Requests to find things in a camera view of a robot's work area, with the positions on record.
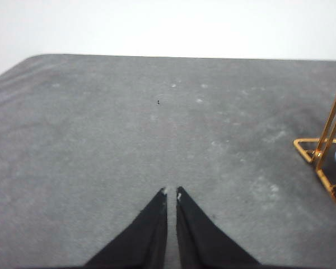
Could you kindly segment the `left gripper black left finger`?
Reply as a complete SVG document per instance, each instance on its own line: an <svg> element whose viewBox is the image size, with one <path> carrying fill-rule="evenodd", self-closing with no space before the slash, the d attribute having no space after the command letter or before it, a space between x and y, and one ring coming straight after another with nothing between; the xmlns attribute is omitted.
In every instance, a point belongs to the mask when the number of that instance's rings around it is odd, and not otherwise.
<svg viewBox="0 0 336 269"><path fill-rule="evenodd" d="M163 268L167 241L167 193L160 189L86 268Z"/></svg>

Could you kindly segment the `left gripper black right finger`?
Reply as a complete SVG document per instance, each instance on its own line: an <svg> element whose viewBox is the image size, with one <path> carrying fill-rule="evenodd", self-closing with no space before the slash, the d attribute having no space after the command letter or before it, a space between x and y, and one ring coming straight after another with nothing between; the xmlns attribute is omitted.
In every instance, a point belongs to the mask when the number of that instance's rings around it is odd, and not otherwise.
<svg viewBox="0 0 336 269"><path fill-rule="evenodd" d="M178 187L176 194L176 232L182 268L261 265L217 227L183 187Z"/></svg>

